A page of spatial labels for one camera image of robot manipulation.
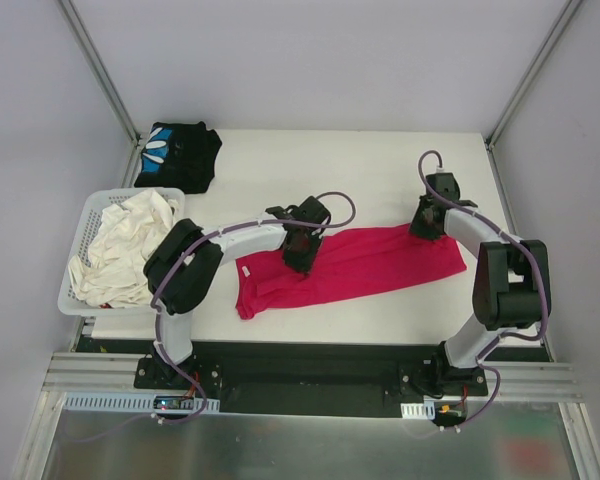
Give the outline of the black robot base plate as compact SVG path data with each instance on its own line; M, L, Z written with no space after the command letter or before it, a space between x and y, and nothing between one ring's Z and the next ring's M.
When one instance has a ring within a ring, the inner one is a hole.
M200 383L223 413L396 418L427 397L484 398L479 367L457 369L438 346L196 341L177 369L152 349L134 386L185 391Z

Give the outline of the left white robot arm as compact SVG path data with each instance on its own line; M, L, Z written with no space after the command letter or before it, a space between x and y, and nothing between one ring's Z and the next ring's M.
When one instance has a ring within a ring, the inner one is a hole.
M203 228L178 221L143 269L150 307L156 311L153 360L168 388L184 387L191 377L193 353L188 314L205 299L218 269L260 252L282 253L283 264L307 274L322 243L331 213L310 196L299 205L269 207L245 222Z

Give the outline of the pink t shirt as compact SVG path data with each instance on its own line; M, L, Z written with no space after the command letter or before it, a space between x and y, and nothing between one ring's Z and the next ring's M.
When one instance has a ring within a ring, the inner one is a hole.
M287 266L280 250L236 261L236 310L251 320L291 309L387 293L446 279L466 270L457 242L425 240L408 224L348 229L324 238L311 271Z

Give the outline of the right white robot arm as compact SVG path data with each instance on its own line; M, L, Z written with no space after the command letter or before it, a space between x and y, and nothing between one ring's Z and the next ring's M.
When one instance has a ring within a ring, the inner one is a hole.
M454 175L442 170L423 175L410 232L424 240L451 239L476 259L473 313L460 330L441 342L415 381L441 394L453 394L477 374L479 361L501 339L535 341L551 312L548 251L540 240L513 236L460 199Z

